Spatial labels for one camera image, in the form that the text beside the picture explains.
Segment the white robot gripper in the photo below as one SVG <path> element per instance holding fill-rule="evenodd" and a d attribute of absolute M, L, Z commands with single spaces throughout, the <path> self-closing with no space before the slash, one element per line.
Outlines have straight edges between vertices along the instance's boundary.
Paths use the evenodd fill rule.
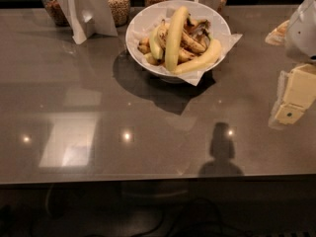
<path fill-rule="evenodd" d="M 285 53 L 305 63 L 278 78 L 274 120 L 295 124 L 316 101 L 316 0 L 304 0 L 289 20 L 274 28 L 265 38 L 270 45 L 284 45 Z"/>

